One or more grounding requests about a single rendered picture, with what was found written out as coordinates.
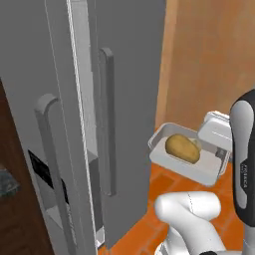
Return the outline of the grey vegetable container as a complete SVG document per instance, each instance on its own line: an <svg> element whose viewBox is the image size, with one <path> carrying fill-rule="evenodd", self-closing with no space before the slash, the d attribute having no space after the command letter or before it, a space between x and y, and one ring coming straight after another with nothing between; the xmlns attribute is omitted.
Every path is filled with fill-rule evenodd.
<svg viewBox="0 0 255 255"><path fill-rule="evenodd" d="M200 142L201 152L197 163L192 164L165 151L166 140L176 133L183 134L189 138L195 138ZM230 157L230 152L227 150L224 159L216 157L215 153L220 147L200 140L195 130L175 123L161 125L149 139L148 146L150 148L149 158L153 163L205 186L213 186L216 183L218 177L225 172Z"/></svg>

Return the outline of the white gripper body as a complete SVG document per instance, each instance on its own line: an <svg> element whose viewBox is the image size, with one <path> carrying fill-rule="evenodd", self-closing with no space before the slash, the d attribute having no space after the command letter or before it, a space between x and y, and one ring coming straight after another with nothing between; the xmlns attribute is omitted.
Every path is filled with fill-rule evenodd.
<svg viewBox="0 0 255 255"><path fill-rule="evenodd" d="M219 111L208 112L197 135L200 140L227 151L232 151L232 132L229 115Z"/></svg>

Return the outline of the light wooden cabinet panel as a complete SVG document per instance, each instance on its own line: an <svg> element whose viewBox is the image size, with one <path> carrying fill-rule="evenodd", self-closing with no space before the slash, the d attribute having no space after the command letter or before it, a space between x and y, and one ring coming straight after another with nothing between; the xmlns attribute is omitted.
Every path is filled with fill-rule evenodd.
<svg viewBox="0 0 255 255"><path fill-rule="evenodd" d="M255 0L166 0L155 124L197 129L255 86Z"/></svg>

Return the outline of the grey-green object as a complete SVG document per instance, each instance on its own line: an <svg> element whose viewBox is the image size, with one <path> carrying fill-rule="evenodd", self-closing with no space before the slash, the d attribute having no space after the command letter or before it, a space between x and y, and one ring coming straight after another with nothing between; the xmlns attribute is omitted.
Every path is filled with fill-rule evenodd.
<svg viewBox="0 0 255 255"><path fill-rule="evenodd" d="M14 195L19 189L19 182L5 166L0 164L0 197Z"/></svg>

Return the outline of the grey fridge door with dispenser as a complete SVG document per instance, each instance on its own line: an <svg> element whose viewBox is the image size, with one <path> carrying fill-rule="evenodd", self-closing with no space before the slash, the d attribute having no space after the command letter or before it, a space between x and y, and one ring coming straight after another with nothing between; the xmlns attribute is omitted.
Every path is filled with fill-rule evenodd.
<svg viewBox="0 0 255 255"><path fill-rule="evenodd" d="M80 0L0 0L0 79L55 255L68 255L52 179L35 117L38 99L59 99L72 172L72 215L78 255L98 255L87 149L84 89L93 83L90 53L78 50L76 24L87 5Z"/></svg>

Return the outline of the dark brown wooden cupboard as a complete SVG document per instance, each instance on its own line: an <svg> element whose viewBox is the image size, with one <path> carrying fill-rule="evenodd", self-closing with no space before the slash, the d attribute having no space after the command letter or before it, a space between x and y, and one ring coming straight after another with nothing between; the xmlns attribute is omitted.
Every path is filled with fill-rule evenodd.
<svg viewBox="0 0 255 255"><path fill-rule="evenodd" d="M1 170L19 184L5 196ZM1 79L0 255L55 255Z"/></svg>

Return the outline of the brown potato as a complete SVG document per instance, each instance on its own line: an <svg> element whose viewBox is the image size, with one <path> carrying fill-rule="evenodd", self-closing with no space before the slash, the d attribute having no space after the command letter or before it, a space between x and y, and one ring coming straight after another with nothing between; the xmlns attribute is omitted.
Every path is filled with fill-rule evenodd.
<svg viewBox="0 0 255 255"><path fill-rule="evenodd" d="M195 138L176 133L166 140L165 151L187 162L197 163L200 159L201 144Z"/></svg>

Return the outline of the plain grey fridge door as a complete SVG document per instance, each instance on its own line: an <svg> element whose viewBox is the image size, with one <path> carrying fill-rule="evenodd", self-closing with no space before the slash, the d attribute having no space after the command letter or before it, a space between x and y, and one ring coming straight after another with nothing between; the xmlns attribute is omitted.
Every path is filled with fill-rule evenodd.
<svg viewBox="0 0 255 255"><path fill-rule="evenodd" d="M150 177L147 142L153 135L161 61L165 0L92 0L95 26L94 100L105 227L112 248L145 215ZM105 190L105 132L100 48L115 60L117 193Z"/></svg>

